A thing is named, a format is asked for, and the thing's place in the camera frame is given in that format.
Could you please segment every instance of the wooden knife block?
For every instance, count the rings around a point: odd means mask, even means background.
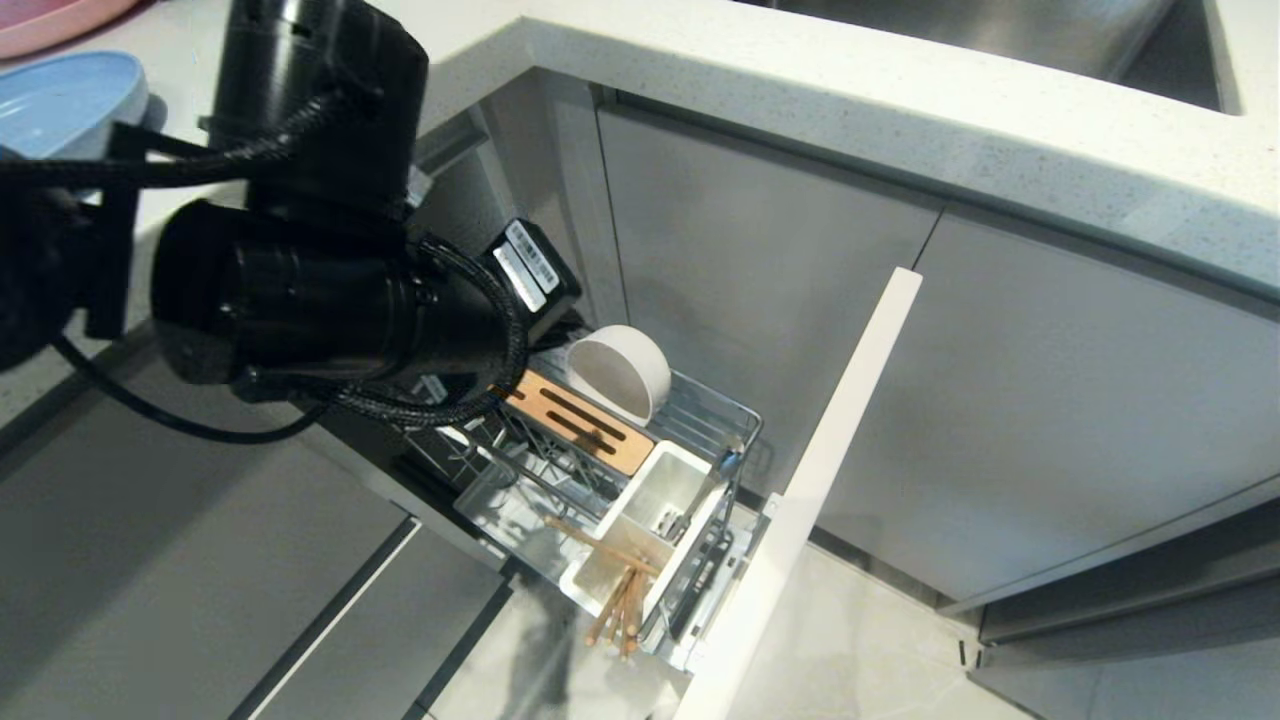
[[[643,433],[532,370],[525,370],[507,405],[627,477],[653,451]]]

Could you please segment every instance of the stainless steel sink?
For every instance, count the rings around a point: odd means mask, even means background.
[[[957,45],[1220,110],[1204,0],[740,0]]]

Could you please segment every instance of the barcode label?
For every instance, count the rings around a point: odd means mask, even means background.
[[[529,237],[529,231],[520,220],[512,220],[507,225],[507,240],[516,246],[516,252],[520,252],[520,258],[529,265],[529,269],[538,278],[539,287],[543,292],[550,292],[556,290],[559,284],[559,275],[556,274],[556,268],[547,261],[543,251],[538,249],[538,243],[534,238]]]
[[[495,247],[493,256],[498,259],[502,270],[507,273],[511,284],[516,287],[516,295],[525,301],[525,306],[529,307],[530,313],[536,313],[543,305],[547,305],[547,296],[538,287],[538,281],[534,279],[534,275],[529,274],[529,268],[520,260],[520,254],[511,249],[509,242],[503,242]]]

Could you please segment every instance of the pink plate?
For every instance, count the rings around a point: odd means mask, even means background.
[[[0,60],[44,50],[120,17],[140,0],[0,0]]]

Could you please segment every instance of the blue plate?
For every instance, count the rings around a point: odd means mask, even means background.
[[[127,53],[82,53],[0,76],[0,145],[27,158],[101,158],[113,122],[137,124],[147,79]]]

